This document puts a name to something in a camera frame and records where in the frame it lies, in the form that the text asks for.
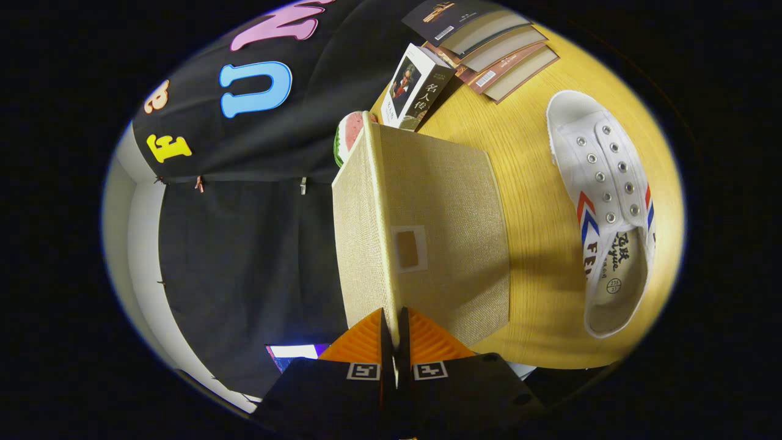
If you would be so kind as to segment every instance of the shoe insole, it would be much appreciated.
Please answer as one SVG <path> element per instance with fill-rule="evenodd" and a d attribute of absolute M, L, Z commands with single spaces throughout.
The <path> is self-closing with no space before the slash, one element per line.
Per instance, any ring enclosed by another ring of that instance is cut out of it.
<path fill-rule="evenodd" d="M 586 320 L 597 333 L 622 326 L 631 317 L 646 281 L 646 260 L 638 229 L 617 233 L 603 262 L 597 292 Z"/>

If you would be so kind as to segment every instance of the yellow letter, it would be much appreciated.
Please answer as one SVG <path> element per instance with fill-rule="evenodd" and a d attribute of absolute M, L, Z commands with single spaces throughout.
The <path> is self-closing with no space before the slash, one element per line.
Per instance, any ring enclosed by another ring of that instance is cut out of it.
<path fill-rule="evenodd" d="M 160 139 L 155 140 L 155 135 L 149 135 L 147 138 L 147 145 L 155 155 L 158 162 L 163 163 L 164 160 L 174 156 L 190 156 L 192 152 L 185 138 L 178 137 L 177 142 L 171 143 L 174 139 L 171 136 L 163 136 Z"/>

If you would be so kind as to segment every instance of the colorful letter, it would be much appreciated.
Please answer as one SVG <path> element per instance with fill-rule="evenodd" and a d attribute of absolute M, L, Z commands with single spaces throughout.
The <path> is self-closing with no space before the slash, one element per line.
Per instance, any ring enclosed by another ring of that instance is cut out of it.
<path fill-rule="evenodd" d="M 269 13 L 271 15 L 270 18 L 256 24 L 241 34 L 236 35 L 234 41 L 231 41 L 231 51 L 237 51 L 241 49 L 242 46 L 252 43 L 253 41 L 265 40 L 268 38 L 296 37 L 296 40 L 299 41 L 306 40 L 315 32 L 317 20 L 306 20 L 291 26 L 288 26 L 288 24 L 322 13 L 325 9 L 318 6 L 301 6 L 301 4 L 319 3 L 325 5 L 326 3 L 331 2 L 334 2 L 334 0 L 299 0 L 298 2 L 276 9 Z"/>
<path fill-rule="evenodd" d="M 168 103 L 168 80 L 163 81 L 163 84 L 149 95 L 149 98 L 144 102 L 144 111 L 150 114 L 152 110 L 162 109 L 166 103 Z"/>
<path fill-rule="evenodd" d="M 220 85 L 228 87 L 234 80 L 267 75 L 271 78 L 271 87 L 266 92 L 248 93 L 233 96 L 226 93 L 220 99 L 223 115 L 232 118 L 240 113 L 273 109 L 288 99 L 291 92 L 293 76 L 291 70 L 283 63 L 267 61 L 264 63 L 247 64 L 233 67 L 228 64 L 220 70 Z"/>
<path fill-rule="evenodd" d="M 155 155 L 158 162 L 163 163 L 164 160 L 174 156 L 190 156 L 192 152 L 185 138 L 178 137 L 177 142 L 171 143 L 174 140 L 171 136 L 163 136 L 156 140 L 155 135 L 149 135 L 147 138 L 147 145 Z"/>

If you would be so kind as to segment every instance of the red and blue chevron stripe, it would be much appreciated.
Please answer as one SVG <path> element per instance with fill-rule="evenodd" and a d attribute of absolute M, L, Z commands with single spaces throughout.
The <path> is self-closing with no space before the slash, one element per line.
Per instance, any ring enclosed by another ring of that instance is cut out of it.
<path fill-rule="evenodd" d="M 651 228 L 651 220 L 655 217 L 655 204 L 651 202 L 651 186 L 646 187 L 646 209 L 649 211 L 647 217 L 647 229 Z"/>
<path fill-rule="evenodd" d="M 592 228 L 594 228 L 594 232 L 597 233 L 598 236 L 600 236 L 600 230 L 597 227 L 597 222 L 594 221 L 594 205 L 592 204 L 592 200 L 589 200 L 589 197 L 587 197 L 584 192 L 581 192 L 581 195 L 579 196 L 579 203 L 576 207 L 576 213 L 579 216 L 579 225 L 581 225 L 581 244 L 583 245 L 584 242 L 587 240 L 587 228 L 589 225 L 592 225 Z"/>

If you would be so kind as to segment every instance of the blue letter u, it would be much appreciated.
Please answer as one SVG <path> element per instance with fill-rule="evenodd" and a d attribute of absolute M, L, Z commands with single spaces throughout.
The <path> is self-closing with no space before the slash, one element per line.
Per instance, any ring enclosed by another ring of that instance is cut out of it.
<path fill-rule="evenodd" d="M 271 87 L 266 92 L 248 93 L 233 96 L 226 93 L 220 99 L 220 107 L 227 118 L 240 113 L 273 109 L 288 98 L 291 92 L 293 76 L 291 70 L 283 63 L 267 61 L 264 63 L 247 64 L 233 67 L 231 64 L 220 70 L 220 85 L 228 87 L 234 80 L 267 75 L 271 78 Z"/>

